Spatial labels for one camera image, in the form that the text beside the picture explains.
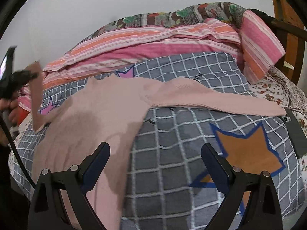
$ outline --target human hand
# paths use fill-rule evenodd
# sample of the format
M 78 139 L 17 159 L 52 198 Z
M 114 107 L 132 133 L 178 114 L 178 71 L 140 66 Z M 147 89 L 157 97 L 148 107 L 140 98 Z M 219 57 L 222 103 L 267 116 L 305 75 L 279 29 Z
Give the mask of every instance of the human hand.
M 17 124 L 18 121 L 18 99 L 14 99 L 13 101 L 7 99 L 0 99 L 0 111 L 9 109 L 9 120 L 13 124 Z M 7 137 L 4 134 L 2 128 L 0 128 L 0 144 L 6 146 L 8 144 Z
M 7 100 L 7 99 L 0 99 L 0 110 L 6 110 L 9 109 L 10 115 L 9 115 L 9 120 L 14 123 L 17 124 L 18 121 L 18 99 L 15 99 L 13 101 L 11 100 Z

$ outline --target white wall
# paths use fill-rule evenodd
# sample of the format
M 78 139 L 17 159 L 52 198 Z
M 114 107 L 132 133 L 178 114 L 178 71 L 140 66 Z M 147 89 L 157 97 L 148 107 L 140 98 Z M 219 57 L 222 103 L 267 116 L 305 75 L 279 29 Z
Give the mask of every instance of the white wall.
M 111 21 L 216 1 L 230 1 L 274 16 L 272 0 L 28 0 L 0 40 L 0 57 L 10 45 L 18 45 L 15 69 L 37 59 L 46 65 Z

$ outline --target gray plaid bedsheet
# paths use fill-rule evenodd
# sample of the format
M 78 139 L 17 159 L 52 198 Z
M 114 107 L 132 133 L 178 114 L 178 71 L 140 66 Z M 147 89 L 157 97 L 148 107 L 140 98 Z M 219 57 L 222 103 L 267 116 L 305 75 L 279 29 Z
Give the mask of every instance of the gray plaid bedsheet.
M 135 64 L 134 76 L 161 81 L 188 77 L 219 92 L 253 96 L 235 60 L 226 53 L 156 58 Z M 53 104 L 61 105 L 67 97 L 84 88 L 86 82 L 84 79 L 45 90 L 42 108 L 48 105 L 50 97 Z M 246 135 L 259 122 L 264 125 L 270 147 L 278 152 L 286 167 L 273 177 L 282 214 L 296 211 L 305 200 L 305 191 L 286 127 L 278 117 L 196 108 L 153 108 L 148 111 L 131 150 L 121 229 L 203 229 L 223 200 L 223 194 L 215 188 L 189 186 L 205 170 L 200 156 L 204 143 L 211 143 L 222 154 L 209 124 Z M 30 125 L 20 140 L 18 152 L 29 172 L 35 146 L 44 138 L 47 128 L 35 134 Z M 16 163 L 14 178 L 30 197 L 30 185 Z M 240 220 L 239 210 L 231 229 L 236 229 Z

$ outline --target metal rivet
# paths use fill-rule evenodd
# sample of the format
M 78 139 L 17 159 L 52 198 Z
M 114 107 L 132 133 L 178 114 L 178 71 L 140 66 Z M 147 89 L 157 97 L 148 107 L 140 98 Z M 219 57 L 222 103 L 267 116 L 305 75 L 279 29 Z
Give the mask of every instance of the metal rivet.
M 41 174 L 42 174 L 42 175 L 46 175 L 46 174 L 48 174 L 48 172 L 49 172 L 48 169 L 43 169 L 42 172 L 41 172 Z
M 265 176 L 265 177 L 269 177 L 270 176 L 270 173 L 268 171 L 263 171 L 262 174 Z
M 78 170 L 78 169 L 79 169 L 79 166 L 78 166 L 78 165 L 73 165 L 73 166 L 70 167 L 70 170 L 71 170 L 71 171 L 76 171 L 76 170 Z
M 283 119 L 285 122 L 290 122 L 290 121 L 291 121 L 291 118 L 288 117 L 288 116 L 282 116 L 282 119 Z
M 240 167 L 237 167 L 237 166 L 234 166 L 234 167 L 233 167 L 233 171 L 234 171 L 234 172 L 240 173 L 241 170 L 242 170 L 242 169 L 241 169 Z

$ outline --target pink shirt sleeve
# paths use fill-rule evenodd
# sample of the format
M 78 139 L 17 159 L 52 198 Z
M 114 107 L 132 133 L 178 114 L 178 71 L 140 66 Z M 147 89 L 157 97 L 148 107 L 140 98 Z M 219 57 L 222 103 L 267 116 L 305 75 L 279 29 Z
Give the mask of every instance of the pink shirt sleeve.
M 220 93 L 188 78 L 175 78 L 160 85 L 151 96 L 152 107 L 205 107 L 232 114 L 255 116 L 285 115 L 275 102 L 253 96 Z

